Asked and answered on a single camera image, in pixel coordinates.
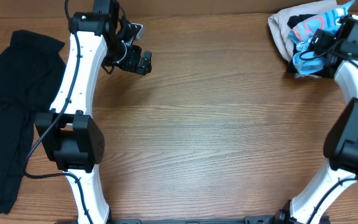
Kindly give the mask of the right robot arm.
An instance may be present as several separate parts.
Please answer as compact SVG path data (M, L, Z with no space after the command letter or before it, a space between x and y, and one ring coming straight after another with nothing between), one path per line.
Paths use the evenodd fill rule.
M322 168L266 223L329 223L325 211L358 182L358 27L344 24L335 34L318 29L311 48L326 58L346 108L326 136Z

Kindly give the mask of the light blue t-shirt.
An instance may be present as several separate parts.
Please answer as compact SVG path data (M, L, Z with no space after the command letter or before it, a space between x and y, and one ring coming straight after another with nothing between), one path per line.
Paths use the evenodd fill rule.
M316 75L318 72L322 72L324 68L324 60L320 57L314 60L302 60L303 58L316 57L317 54L313 51L308 51L308 47L311 44L312 37L315 35L318 29L328 32L329 34L335 34L341 24L339 20L342 16L346 16L349 13L349 9L354 4L354 1L349 1L343 5L340 5L330 11L326 11L316 16L305 19L297 23L288 34L288 38L294 43L296 47L296 53L294 53L290 64L287 67L287 72L295 73L301 76Z

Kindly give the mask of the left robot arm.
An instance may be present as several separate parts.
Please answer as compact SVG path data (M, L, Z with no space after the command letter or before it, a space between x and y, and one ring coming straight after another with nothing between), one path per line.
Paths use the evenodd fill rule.
M104 135L93 119L93 98L101 69L146 75L152 54L134 45L142 24L125 16L77 12L71 20L70 53L58 93L35 127L48 159L66 177L78 210L77 223L112 223L104 198L99 165Z

